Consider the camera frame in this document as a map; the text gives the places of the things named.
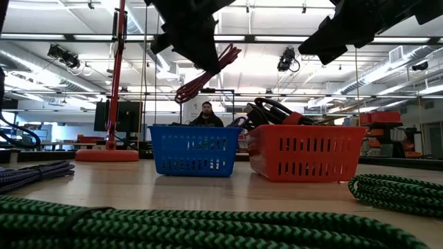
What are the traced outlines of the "black computer monitor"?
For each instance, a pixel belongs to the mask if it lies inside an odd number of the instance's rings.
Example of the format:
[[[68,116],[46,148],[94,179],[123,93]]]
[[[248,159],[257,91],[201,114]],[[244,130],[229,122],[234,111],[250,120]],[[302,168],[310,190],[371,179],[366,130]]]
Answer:
[[[94,118],[94,131],[106,131],[105,125],[109,115],[108,102],[97,102]],[[140,121],[140,102],[118,102],[116,131],[138,133]]]

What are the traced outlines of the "red plastic basket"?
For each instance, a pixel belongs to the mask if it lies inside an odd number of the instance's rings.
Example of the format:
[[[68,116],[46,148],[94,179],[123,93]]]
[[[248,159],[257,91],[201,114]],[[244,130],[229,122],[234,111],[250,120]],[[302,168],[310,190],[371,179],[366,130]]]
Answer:
[[[331,183],[353,178],[364,127],[262,125],[246,134],[251,169],[271,182]]]

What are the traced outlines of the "blue plastic basket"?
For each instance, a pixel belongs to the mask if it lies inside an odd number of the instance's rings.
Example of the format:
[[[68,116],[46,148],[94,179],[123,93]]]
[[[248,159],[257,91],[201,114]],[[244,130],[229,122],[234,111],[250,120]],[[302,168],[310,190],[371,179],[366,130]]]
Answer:
[[[156,172],[229,177],[241,131],[236,127],[151,126]]]

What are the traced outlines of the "thick black cable red tie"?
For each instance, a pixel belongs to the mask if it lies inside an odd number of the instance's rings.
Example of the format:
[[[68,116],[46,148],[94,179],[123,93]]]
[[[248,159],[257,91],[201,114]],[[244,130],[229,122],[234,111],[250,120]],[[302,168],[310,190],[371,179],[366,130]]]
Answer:
[[[247,118],[242,127],[252,131],[261,125],[319,125],[311,118],[291,111],[285,105],[269,98],[256,98],[246,105]]]

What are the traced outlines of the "red desk lamp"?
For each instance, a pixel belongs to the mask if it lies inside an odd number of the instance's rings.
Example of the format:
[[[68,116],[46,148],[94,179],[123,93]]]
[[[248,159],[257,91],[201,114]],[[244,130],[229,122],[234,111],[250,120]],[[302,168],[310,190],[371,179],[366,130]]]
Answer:
[[[112,77],[111,97],[109,101],[107,141],[105,149],[80,149],[76,151],[75,160],[84,162],[135,162],[139,160],[137,151],[118,150],[116,145],[116,127],[118,114],[118,92],[123,51],[126,38],[125,0],[119,0],[119,8],[114,11],[113,39],[116,41],[114,53],[114,71]]]

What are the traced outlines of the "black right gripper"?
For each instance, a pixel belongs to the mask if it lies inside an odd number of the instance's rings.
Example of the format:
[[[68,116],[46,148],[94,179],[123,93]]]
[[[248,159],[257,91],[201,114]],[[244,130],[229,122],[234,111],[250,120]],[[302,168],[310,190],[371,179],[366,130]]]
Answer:
[[[317,55],[325,66],[347,52],[345,44],[370,43],[375,35],[409,18],[415,6],[415,0],[330,1],[335,5],[334,16],[326,16],[298,47],[303,55]]]

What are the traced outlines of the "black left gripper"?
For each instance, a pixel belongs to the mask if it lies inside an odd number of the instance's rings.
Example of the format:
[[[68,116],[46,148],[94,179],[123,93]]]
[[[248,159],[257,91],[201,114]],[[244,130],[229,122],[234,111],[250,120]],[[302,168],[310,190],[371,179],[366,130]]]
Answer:
[[[235,0],[144,0],[154,6],[164,21],[165,32],[157,35],[150,50],[157,55],[169,46],[197,68],[218,74],[221,70],[215,48],[214,31],[218,21],[213,14]]]

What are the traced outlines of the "person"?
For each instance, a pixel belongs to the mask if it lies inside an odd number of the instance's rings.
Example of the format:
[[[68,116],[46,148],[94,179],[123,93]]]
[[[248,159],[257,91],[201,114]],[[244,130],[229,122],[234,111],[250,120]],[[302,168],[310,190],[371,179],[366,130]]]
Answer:
[[[213,107],[211,103],[204,102],[201,107],[201,113],[190,123],[190,126],[224,127],[224,123],[222,122],[222,120],[218,118],[213,112]]]

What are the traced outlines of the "black ceiling-mounted device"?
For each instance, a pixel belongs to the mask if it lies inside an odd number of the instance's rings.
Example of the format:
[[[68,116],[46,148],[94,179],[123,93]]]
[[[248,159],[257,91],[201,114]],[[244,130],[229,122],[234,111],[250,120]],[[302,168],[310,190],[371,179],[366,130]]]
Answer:
[[[47,55],[60,61],[69,69],[77,69],[81,65],[77,54],[71,53],[57,44],[50,45]]]
[[[297,73],[300,70],[300,62],[296,59],[294,48],[285,48],[283,54],[280,56],[277,70],[279,72],[291,71],[292,73]]]

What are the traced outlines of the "black storage shelf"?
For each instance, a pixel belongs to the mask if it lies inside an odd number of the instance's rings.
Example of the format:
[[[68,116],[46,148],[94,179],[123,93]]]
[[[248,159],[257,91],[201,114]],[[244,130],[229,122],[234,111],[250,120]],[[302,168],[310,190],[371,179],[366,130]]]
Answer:
[[[382,158],[420,158],[418,150],[421,132],[416,127],[405,127],[401,122],[373,122],[365,124],[360,156]]]

